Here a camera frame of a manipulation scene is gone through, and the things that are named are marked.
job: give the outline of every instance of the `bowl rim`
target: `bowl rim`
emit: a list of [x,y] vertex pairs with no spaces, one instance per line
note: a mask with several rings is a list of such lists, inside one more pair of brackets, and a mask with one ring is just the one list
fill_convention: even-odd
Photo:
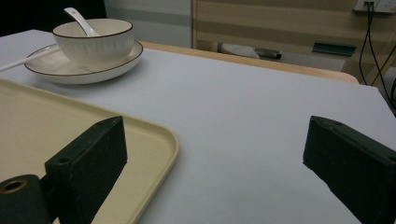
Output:
[[[105,19],[89,19],[89,20],[87,20],[87,21],[125,21],[125,20],[105,18]],[[115,33],[115,34],[112,34],[112,35],[99,35],[99,36],[70,36],[70,35],[59,35],[59,34],[56,34],[56,33],[55,33],[55,30],[56,30],[58,27],[65,26],[65,25],[71,24],[71,23],[77,23],[76,21],[70,21],[70,22],[63,23],[63,24],[60,24],[60,25],[56,26],[55,28],[52,29],[52,34],[53,34],[53,35],[56,35],[56,36],[59,36],[59,37],[70,38],[70,39],[103,38],[103,37],[108,37],[108,36],[113,36],[113,35],[124,34],[124,33],[127,33],[127,32],[129,32],[129,31],[131,31],[131,30],[134,29],[134,25],[133,25],[130,21],[125,21],[125,22],[129,23],[129,24],[131,25],[131,27],[130,27],[129,29],[127,29],[127,30],[124,30],[124,31],[121,31],[121,32],[118,32],[118,33]]]

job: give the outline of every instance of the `plastic tray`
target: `plastic tray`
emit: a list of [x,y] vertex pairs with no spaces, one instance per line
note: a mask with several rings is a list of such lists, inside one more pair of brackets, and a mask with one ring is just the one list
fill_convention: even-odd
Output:
[[0,181],[45,174],[44,162],[95,122],[123,116],[128,163],[93,223],[135,223],[176,160],[169,129],[58,94],[0,80]]

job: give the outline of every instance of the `white table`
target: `white table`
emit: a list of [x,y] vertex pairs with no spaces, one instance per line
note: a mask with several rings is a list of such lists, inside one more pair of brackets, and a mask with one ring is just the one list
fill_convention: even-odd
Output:
[[[53,43],[38,31],[1,37],[0,64]],[[0,78],[177,133],[178,161],[140,223],[359,223],[303,165],[309,119],[341,121],[396,148],[396,119],[377,88],[326,78],[153,49],[97,84],[57,85],[24,66]]]

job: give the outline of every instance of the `electrical wire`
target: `electrical wire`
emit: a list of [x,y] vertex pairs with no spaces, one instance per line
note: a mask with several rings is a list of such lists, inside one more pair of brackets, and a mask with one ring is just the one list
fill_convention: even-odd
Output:
[[363,46],[361,48],[361,56],[360,56],[360,59],[359,59],[359,69],[361,70],[361,77],[362,77],[362,79],[364,81],[364,84],[367,85],[367,82],[366,82],[366,80],[364,78],[364,74],[363,74],[362,69],[361,69],[361,58],[362,58],[363,51],[364,51],[364,48],[365,48],[365,45],[366,45],[366,42],[367,42],[367,38],[368,38],[370,51],[372,52],[373,58],[375,60],[375,66],[376,66],[376,69],[378,70],[378,74],[380,76],[382,86],[384,87],[384,92],[385,92],[385,94],[386,94],[386,96],[388,98],[388,101],[389,101],[390,105],[393,107],[393,109],[396,109],[396,105],[394,104],[394,103],[396,103],[396,100],[394,99],[394,92],[396,90],[396,78],[393,81],[392,88],[391,88],[390,95],[389,95],[389,93],[387,91],[387,88],[385,86],[384,78],[382,76],[382,69],[379,67],[379,63],[378,63],[378,60],[375,57],[375,52],[374,52],[374,49],[373,49],[373,42],[372,42],[372,39],[371,39],[371,24],[372,24],[372,21],[373,21],[374,13],[375,13],[374,3],[371,3],[367,7],[368,28],[367,28],[367,32],[366,32],[366,37],[364,37]]

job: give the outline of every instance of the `ceramic spoon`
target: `ceramic spoon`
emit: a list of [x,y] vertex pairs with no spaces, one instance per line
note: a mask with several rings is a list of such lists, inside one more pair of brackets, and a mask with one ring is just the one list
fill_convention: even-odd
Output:
[[[81,26],[81,28],[84,30],[85,34],[88,37],[100,36],[84,20],[84,18],[81,16],[81,14],[79,14],[79,12],[77,10],[75,10],[72,7],[67,7],[67,8],[64,9],[64,11],[78,22],[78,24]],[[46,56],[46,55],[51,54],[53,52],[56,52],[56,51],[58,51],[60,49],[61,48],[59,46],[57,46],[57,45],[52,46],[52,47],[48,47],[46,50],[44,50],[44,51],[42,51],[40,53],[37,53],[37,54],[35,54],[35,55],[31,56],[31,57],[27,57],[25,59],[16,61],[15,63],[9,63],[9,64],[7,64],[5,66],[0,67],[0,72],[8,70],[8,69],[13,68],[13,67],[16,67],[16,66],[21,65],[23,63],[29,63],[30,61],[32,61],[32,60],[34,60],[36,58],[41,58],[43,56]]]
[[87,21],[79,14],[77,10],[75,10],[72,7],[67,7],[64,9],[64,12],[66,12],[69,16],[71,16],[73,19],[78,22],[78,25],[81,26],[82,30],[84,30],[85,34],[87,37],[93,37],[93,36],[100,36],[98,33],[96,33],[93,28],[87,23]]
[[44,50],[44,51],[42,51],[40,53],[37,53],[37,54],[35,54],[33,56],[30,56],[30,57],[27,57],[25,59],[16,61],[15,63],[9,63],[7,65],[4,65],[4,66],[0,67],[0,72],[3,72],[3,71],[8,70],[10,68],[16,67],[16,66],[21,65],[23,63],[29,63],[30,61],[32,61],[32,60],[34,60],[36,58],[41,58],[43,56],[46,56],[47,54],[51,54],[51,53],[56,52],[58,50],[61,50],[61,48],[59,46],[57,46],[57,45],[48,47],[46,50]]

